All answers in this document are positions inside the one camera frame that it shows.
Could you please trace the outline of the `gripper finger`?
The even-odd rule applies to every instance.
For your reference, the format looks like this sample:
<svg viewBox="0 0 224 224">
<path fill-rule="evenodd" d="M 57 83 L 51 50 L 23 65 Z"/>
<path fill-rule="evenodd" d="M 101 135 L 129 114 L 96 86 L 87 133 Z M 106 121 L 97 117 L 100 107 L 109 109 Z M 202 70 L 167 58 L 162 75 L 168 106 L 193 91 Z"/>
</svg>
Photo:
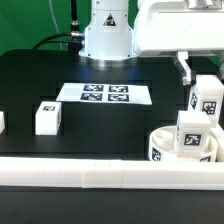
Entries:
<svg viewBox="0 0 224 224">
<path fill-rule="evenodd" d="M 187 64 L 188 53 L 187 52 L 177 52 L 174 56 L 174 65 L 177 70 L 182 75 L 182 83 L 184 86 L 190 85 L 192 83 L 192 71 Z"/>
<path fill-rule="evenodd" d="M 219 68 L 219 73 L 220 73 L 220 78 L 222 81 L 224 81 L 224 54 L 219 55 L 219 60 L 220 60 L 220 68 Z"/>
</svg>

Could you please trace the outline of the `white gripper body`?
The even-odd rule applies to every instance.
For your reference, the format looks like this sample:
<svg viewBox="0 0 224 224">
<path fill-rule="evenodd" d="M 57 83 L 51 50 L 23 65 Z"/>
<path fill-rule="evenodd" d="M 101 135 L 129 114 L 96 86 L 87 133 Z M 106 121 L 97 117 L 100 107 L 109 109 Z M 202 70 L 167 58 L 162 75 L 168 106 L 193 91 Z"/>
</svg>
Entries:
<svg viewBox="0 0 224 224">
<path fill-rule="evenodd" d="M 224 0 L 138 0 L 134 50 L 140 57 L 224 51 Z"/>
</svg>

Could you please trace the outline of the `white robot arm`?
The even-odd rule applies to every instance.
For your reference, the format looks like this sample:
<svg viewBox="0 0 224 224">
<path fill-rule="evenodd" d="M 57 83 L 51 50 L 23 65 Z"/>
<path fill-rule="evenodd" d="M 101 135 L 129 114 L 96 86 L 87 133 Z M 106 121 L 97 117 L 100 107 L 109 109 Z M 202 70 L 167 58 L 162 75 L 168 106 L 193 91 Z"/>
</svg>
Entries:
<svg viewBox="0 0 224 224">
<path fill-rule="evenodd" d="M 172 57 L 182 82 L 195 79 L 190 56 L 224 56 L 224 0 L 138 0 L 134 25 L 130 0 L 92 0 L 80 56 L 105 67 L 135 57 Z"/>
</svg>

